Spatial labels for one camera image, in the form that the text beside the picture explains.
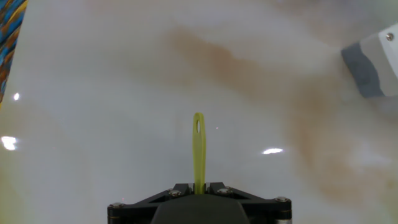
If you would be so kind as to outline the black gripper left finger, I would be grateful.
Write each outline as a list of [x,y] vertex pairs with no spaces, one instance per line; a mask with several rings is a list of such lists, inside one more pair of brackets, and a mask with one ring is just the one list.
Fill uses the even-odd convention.
[[108,224],[150,223],[157,209],[165,202],[179,197],[193,195],[195,184],[175,184],[134,204],[115,202],[107,207]]

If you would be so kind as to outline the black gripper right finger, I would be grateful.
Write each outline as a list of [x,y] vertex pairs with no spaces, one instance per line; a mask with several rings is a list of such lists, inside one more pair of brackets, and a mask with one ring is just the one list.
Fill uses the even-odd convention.
[[287,197],[264,199],[222,182],[207,182],[205,193],[239,202],[250,223],[292,224],[292,201]]

